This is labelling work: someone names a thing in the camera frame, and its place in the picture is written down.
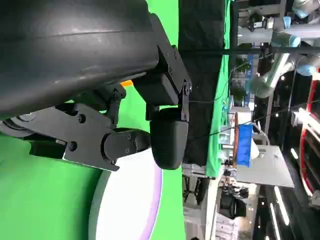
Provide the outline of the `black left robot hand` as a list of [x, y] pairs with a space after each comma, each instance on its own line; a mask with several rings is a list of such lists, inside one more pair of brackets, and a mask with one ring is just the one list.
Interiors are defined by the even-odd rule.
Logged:
[[144, 0], [3, 0], [0, 131], [34, 156], [117, 171], [180, 167], [192, 82]]

